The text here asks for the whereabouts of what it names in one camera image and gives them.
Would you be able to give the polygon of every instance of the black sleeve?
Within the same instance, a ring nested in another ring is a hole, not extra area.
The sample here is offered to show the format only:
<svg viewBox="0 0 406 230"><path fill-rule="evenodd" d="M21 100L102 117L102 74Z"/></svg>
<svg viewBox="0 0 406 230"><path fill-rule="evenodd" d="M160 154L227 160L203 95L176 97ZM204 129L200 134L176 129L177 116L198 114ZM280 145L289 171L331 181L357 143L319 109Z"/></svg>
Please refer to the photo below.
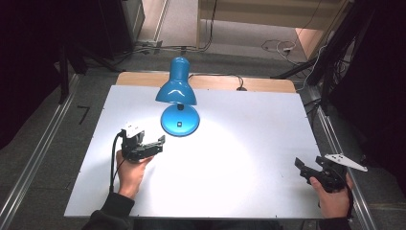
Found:
<svg viewBox="0 0 406 230"><path fill-rule="evenodd" d="M100 210L93 212L82 230L125 230L131 225L128 219L134 200L110 193Z"/></svg>
<svg viewBox="0 0 406 230"><path fill-rule="evenodd" d="M320 220L322 230L351 230L347 218L325 218Z"/></svg>

